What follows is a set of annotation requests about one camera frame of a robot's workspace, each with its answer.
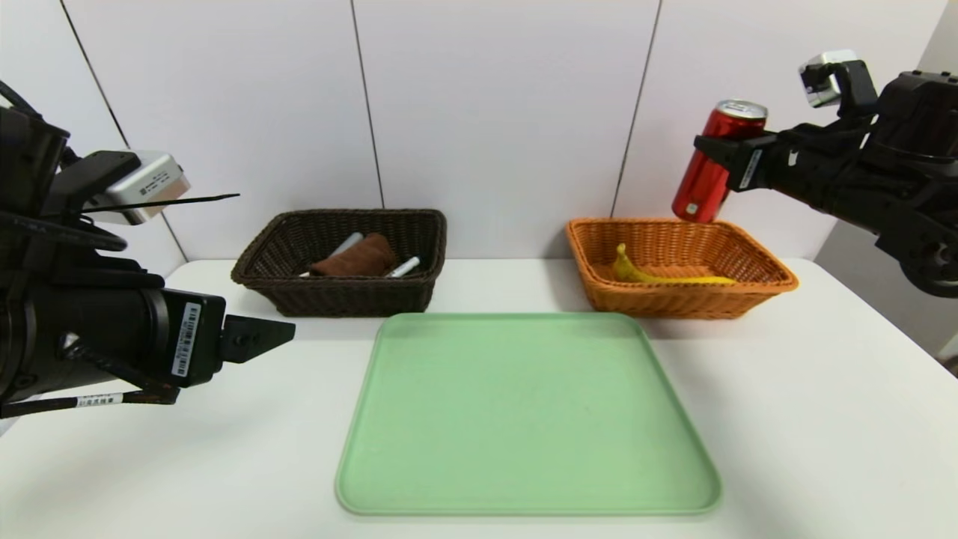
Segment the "red can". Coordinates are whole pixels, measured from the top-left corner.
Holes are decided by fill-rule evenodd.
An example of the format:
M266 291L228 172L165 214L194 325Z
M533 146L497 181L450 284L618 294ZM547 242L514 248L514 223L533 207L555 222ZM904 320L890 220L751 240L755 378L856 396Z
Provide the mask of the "red can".
M762 136L768 109L740 99L719 101L702 134L732 140ZM728 171L696 150L675 193L672 211L684 221L710 223L728 197Z

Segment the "marker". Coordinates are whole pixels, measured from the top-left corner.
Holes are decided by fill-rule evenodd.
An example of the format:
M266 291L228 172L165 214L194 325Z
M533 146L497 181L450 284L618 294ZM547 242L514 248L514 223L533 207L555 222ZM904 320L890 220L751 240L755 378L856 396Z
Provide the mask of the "marker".
M339 254L339 253L343 252L344 250L346 250L346 249L348 249L348 248L350 248L350 247L352 247L352 246L358 244L358 243L361 242L361 241L362 241L362 234L360 234L359 232L354 232L354 233L350 234L350 237L349 237L349 238L346 238L346 241L343 242L342 244L340 244L339 247L337 247L336 250L332 252L332 254L330 255L330 257L336 256L337 254Z
M410 270L412 270L412 268L415 268L418 265L419 265L419 257L414 256L410 258L409 260L403 262L398 268L393 269L392 272L390 272L386 276L387 277L402 277L403 275L408 273Z

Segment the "barcode label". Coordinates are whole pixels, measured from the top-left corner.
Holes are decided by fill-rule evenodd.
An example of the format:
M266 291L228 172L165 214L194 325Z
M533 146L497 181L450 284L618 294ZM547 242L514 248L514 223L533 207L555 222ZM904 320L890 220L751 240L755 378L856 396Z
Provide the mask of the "barcode label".
M752 176L755 175L755 171L759 168L759 159L762 158L762 151L755 150L752 153L751 158L748 159L748 165L745 166L745 174L741 175L741 183L739 184L739 189L744 189L748 187L748 184L752 182Z
M105 406L108 404L120 404L123 402L122 393L104 393L102 395L86 395L77 397L77 408L88 406Z
M173 356L172 373L186 378L190 372L190 359L193 357L193 341L196 336L196 321L199 320L198 303L187 303L183 309L183 321L180 322L180 335L176 340L176 354Z

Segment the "wicker basket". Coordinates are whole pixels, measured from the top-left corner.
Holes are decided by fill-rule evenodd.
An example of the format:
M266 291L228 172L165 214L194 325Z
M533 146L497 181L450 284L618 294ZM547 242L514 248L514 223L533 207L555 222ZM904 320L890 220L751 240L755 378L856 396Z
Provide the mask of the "wicker basket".
M744 230L730 223L578 219L566 234L585 294L597 311L666 318L737 318L798 279ZM665 277L721 275L734 284L622 283L612 276L616 246L636 267Z
M378 232L400 262L418 256L420 264L399 278L299 276L353 232ZM425 311L444 261L439 211L308 210L274 218L242 253L232 277L286 316L392 316Z

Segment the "green tray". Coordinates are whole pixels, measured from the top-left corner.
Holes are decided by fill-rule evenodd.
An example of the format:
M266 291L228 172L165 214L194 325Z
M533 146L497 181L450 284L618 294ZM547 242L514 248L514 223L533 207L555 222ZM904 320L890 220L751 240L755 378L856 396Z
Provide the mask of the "green tray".
M642 328L599 313L389 318L336 477L364 515L692 514L720 491Z

